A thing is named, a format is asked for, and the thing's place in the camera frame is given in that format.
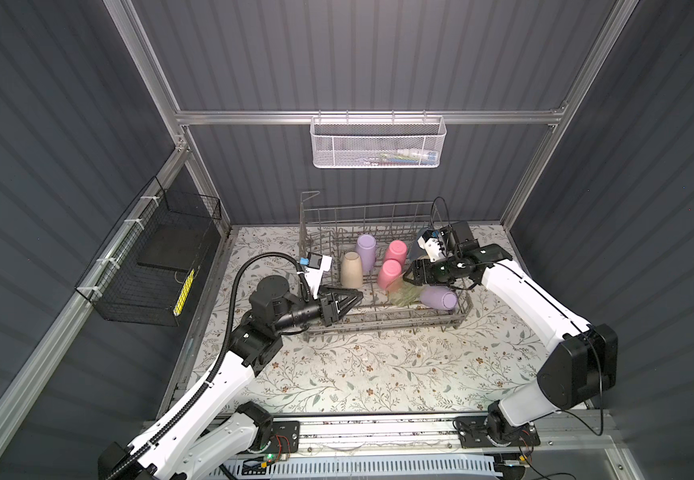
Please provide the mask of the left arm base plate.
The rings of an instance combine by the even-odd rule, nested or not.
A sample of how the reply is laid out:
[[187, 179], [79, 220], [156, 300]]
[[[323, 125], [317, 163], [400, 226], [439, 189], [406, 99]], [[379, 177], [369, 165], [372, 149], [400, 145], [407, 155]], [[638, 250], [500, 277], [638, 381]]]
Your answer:
[[252, 443], [250, 450], [243, 454], [291, 454], [299, 448], [301, 423], [294, 420], [274, 420], [271, 426], [263, 430], [260, 440]]

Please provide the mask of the beige cup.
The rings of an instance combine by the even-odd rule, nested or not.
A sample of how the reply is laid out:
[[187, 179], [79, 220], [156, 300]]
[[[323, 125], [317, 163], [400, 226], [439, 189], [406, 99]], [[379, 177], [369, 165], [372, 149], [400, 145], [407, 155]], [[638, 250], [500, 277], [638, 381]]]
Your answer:
[[344, 288], [359, 289], [363, 284], [363, 265], [360, 255], [347, 252], [340, 265], [340, 283]]

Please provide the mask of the pink cup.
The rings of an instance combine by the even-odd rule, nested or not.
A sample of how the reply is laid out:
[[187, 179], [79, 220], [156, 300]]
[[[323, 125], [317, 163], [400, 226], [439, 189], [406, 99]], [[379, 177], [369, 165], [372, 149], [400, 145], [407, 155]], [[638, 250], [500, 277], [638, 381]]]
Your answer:
[[389, 243], [386, 249], [384, 261], [387, 262], [389, 260], [394, 260], [398, 262], [401, 266], [403, 266], [406, 262], [407, 255], [407, 244], [401, 240], [393, 240]]
[[403, 274], [403, 266], [395, 259], [387, 259], [383, 262], [377, 275], [376, 283], [378, 287], [389, 292], [391, 285]]

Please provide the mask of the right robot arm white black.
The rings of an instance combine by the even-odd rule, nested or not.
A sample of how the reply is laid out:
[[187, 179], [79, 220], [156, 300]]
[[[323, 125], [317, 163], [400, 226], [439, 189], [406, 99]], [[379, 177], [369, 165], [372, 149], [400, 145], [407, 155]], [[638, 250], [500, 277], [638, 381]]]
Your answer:
[[562, 305], [501, 245], [480, 244], [465, 221], [423, 229], [413, 244], [421, 253], [412, 257], [406, 283], [454, 292], [457, 281], [468, 279], [509, 306], [548, 352], [534, 380], [489, 406], [484, 429], [494, 445], [519, 442], [536, 420], [603, 398], [615, 386], [614, 330], [594, 326]]

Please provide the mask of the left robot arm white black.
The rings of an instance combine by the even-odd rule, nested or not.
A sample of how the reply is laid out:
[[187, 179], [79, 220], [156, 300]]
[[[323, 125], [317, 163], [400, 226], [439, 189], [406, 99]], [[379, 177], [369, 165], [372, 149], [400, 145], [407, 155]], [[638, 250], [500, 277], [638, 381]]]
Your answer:
[[202, 479], [243, 451], [261, 451], [271, 439], [273, 417], [253, 402], [237, 407], [214, 430], [208, 427], [273, 360], [284, 335], [298, 334], [314, 323], [337, 323], [362, 299], [361, 291], [341, 287], [297, 296], [284, 277], [263, 278], [250, 295], [249, 311], [210, 369], [128, 445], [107, 447], [97, 461], [99, 478]]

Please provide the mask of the light purple cup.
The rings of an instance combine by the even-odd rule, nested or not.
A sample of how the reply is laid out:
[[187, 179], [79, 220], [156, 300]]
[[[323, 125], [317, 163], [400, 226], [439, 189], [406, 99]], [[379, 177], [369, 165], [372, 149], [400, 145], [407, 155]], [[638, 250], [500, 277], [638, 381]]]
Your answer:
[[359, 255], [364, 275], [369, 275], [376, 262], [377, 241], [371, 234], [362, 234], [357, 238], [355, 252]]

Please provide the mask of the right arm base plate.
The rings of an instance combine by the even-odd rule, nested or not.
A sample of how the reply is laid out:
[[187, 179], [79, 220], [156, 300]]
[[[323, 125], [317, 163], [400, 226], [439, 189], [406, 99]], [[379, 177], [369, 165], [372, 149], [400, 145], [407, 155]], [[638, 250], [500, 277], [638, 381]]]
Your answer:
[[463, 448], [537, 447], [541, 444], [532, 424], [512, 426], [492, 415], [459, 416], [452, 421]]

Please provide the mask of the green transparent cup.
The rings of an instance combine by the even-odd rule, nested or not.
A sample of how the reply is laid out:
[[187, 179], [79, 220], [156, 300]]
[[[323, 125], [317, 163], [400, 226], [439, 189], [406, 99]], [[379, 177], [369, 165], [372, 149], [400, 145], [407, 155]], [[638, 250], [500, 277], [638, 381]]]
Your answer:
[[422, 291], [422, 286], [400, 281], [390, 287], [388, 297], [394, 306], [409, 307], [419, 300]]

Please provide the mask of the blue transparent cup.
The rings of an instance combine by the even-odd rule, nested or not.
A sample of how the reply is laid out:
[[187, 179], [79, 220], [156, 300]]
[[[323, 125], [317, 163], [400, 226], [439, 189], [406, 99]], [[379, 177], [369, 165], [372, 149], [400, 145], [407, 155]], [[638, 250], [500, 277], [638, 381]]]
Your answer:
[[409, 251], [407, 254], [407, 258], [409, 261], [425, 258], [427, 256], [425, 245], [430, 236], [430, 229], [421, 229], [417, 233], [415, 239], [412, 240], [409, 244]]

